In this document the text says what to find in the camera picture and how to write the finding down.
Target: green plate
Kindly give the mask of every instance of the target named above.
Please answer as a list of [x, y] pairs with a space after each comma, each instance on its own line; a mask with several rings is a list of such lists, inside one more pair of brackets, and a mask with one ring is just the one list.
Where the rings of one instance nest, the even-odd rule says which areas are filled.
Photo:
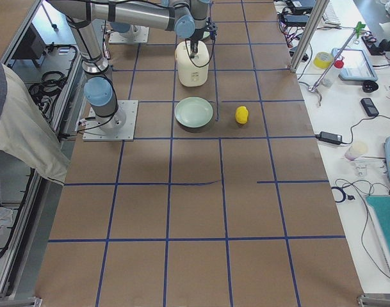
[[188, 97], [175, 106], [176, 120], [189, 128], [205, 126], [213, 117], [211, 104], [199, 97]]

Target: white cup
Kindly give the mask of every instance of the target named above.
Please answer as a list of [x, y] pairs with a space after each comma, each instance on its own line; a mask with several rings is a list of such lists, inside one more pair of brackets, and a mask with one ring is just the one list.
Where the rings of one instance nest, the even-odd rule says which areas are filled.
[[354, 159], [360, 157], [361, 155], [364, 155], [368, 151], [367, 144], [361, 141], [353, 142], [350, 146], [350, 148], [346, 151], [344, 156], [350, 160], [353, 161]]

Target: green clamp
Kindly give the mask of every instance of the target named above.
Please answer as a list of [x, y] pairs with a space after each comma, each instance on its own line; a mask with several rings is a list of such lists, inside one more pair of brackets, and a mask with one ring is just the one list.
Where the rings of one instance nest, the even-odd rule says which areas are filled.
[[357, 23], [357, 25], [354, 28], [355, 34], [357, 34], [357, 38], [360, 37], [361, 30], [366, 27], [365, 24], [362, 24], [361, 21]]

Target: black round object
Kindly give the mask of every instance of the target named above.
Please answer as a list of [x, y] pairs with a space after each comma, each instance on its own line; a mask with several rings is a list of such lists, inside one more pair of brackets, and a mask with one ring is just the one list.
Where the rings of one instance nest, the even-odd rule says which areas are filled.
[[378, 84], [375, 81], [365, 80], [362, 83], [362, 90], [365, 93], [372, 93], [373, 91], [377, 91], [378, 90]]

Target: beige cloth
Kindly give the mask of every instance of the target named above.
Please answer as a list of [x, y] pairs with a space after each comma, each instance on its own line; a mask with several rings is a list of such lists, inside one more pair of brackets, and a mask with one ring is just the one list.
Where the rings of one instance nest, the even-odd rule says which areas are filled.
[[0, 117], [0, 150], [35, 168], [45, 179], [64, 182], [69, 160], [20, 77], [4, 66], [7, 96]]

